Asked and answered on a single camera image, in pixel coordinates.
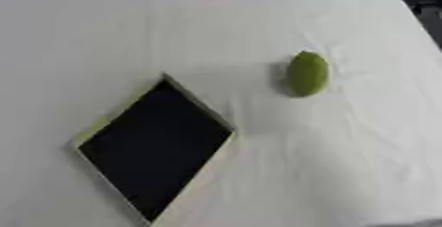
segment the white object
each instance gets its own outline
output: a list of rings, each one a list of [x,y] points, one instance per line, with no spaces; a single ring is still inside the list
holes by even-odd
[[[68,141],[163,71],[236,124],[238,138],[154,226],[355,227],[442,215],[442,55],[402,0],[0,8],[0,226],[136,226]],[[301,50],[328,60],[331,81],[292,99],[273,83]]]

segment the white cloth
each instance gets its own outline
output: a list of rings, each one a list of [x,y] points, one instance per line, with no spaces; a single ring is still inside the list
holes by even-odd
[[[0,0],[0,226],[136,226],[68,141],[162,71],[238,129],[154,224],[442,215],[442,55],[401,0]],[[277,91],[322,54],[317,96]]]

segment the tennis ball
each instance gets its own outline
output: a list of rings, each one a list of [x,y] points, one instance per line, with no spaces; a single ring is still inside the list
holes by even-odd
[[[320,92],[329,79],[329,66],[315,52],[302,51],[287,68],[287,82],[298,97],[307,97]]]

